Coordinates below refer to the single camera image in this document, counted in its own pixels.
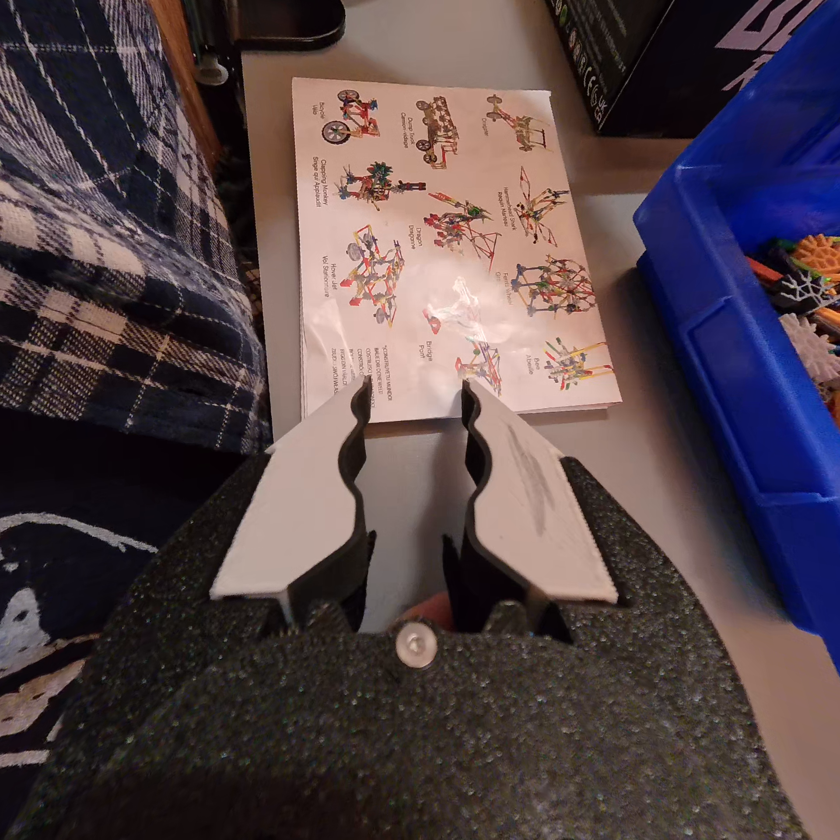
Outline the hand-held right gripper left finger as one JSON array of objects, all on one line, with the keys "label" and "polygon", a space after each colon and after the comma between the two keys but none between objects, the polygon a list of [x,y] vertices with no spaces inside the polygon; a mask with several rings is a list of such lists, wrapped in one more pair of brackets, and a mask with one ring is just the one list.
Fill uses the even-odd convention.
[{"label": "hand-held right gripper left finger", "polygon": [[270,599],[288,625],[364,587],[369,533],[356,479],[372,384],[349,384],[270,446],[211,599]]}]

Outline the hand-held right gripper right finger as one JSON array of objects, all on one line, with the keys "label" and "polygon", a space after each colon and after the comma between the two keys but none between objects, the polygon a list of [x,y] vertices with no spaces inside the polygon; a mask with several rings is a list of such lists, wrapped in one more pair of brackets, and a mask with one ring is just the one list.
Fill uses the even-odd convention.
[{"label": "hand-held right gripper right finger", "polygon": [[463,381],[465,467],[474,482],[460,548],[444,541],[457,626],[512,603],[526,626],[560,626],[560,606],[615,606],[619,591],[586,520],[571,462],[489,388]]}]

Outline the blue plastic bin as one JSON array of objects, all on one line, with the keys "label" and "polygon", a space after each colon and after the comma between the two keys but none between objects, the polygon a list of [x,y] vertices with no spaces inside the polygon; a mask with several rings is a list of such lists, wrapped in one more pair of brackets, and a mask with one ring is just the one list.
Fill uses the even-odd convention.
[{"label": "blue plastic bin", "polygon": [[838,2],[825,2],[635,213],[638,261],[792,622],[838,668],[838,429],[746,255],[838,233]]}]

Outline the printed toy model leaflet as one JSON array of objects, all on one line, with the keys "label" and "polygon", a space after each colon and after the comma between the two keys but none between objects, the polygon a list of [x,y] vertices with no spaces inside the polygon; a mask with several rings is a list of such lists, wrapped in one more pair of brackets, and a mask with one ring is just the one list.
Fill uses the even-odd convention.
[{"label": "printed toy model leaflet", "polygon": [[621,403],[543,90],[295,78],[301,414],[374,423]]}]

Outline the pile of colourful toy pieces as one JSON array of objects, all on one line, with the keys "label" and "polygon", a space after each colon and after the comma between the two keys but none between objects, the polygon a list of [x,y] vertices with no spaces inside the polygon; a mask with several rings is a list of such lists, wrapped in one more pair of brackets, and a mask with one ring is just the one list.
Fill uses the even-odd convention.
[{"label": "pile of colourful toy pieces", "polygon": [[839,237],[772,238],[745,258],[838,426]]}]

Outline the person's clothed body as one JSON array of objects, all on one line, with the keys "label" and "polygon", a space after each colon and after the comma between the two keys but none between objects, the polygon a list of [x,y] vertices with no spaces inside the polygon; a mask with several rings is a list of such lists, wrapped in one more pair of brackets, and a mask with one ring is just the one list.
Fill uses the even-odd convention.
[{"label": "person's clothed body", "polygon": [[148,2],[1,2],[1,52],[5,835],[110,615],[270,421]]}]

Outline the black cardboard box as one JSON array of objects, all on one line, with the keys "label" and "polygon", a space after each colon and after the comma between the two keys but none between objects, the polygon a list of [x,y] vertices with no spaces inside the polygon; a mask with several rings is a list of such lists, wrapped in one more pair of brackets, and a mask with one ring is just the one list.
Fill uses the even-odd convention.
[{"label": "black cardboard box", "polygon": [[824,1],[546,1],[595,133],[691,140]]}]

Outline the wooden post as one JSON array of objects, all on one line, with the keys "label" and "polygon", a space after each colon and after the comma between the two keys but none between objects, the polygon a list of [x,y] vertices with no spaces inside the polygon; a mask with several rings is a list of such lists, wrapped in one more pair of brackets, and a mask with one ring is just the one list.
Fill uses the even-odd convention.
[{"label": "wooden post", "polygon": [[187,121],[196,138],[218,145],[218,138],[193,75],[195,59],[182,1],[149,1],[166,58],[180,92]]}]

